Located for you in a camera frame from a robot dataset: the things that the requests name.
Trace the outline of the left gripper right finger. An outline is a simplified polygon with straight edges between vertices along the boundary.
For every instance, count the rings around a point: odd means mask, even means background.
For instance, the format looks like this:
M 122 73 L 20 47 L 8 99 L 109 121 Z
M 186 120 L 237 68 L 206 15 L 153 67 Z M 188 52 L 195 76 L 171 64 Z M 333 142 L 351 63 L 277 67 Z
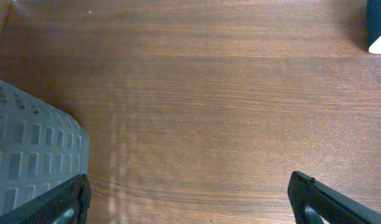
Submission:
M 288 198 L 297 224 L 381 223 L 381 214 L 300 171 L 291 174 Z

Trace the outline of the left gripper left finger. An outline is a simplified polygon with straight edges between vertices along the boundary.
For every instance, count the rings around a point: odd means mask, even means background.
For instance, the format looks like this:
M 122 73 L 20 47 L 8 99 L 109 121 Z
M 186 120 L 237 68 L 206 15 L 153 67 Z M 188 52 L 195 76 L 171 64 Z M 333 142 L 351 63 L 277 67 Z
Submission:
M 79 174 L 0 216 L 0 223 L 85 224 L 90 203 L 90 183 Z

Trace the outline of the white barcode scanner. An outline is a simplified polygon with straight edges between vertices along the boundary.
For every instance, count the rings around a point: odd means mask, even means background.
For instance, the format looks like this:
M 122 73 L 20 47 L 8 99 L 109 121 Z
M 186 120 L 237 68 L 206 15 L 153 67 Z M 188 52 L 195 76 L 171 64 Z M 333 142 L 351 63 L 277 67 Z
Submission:
M 368 0 L 367 28 L 369 35 L 369 48 L 371 54 L 381 54 L 381 0 Z

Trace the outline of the grey plastic mesh basket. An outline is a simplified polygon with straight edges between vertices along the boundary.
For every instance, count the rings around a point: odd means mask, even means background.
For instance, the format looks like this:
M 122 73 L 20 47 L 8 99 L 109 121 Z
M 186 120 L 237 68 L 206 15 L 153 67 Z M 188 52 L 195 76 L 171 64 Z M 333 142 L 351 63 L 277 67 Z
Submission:
M 0 80 L 0 216 L 87 173 L 89 151 L 72 116 Z

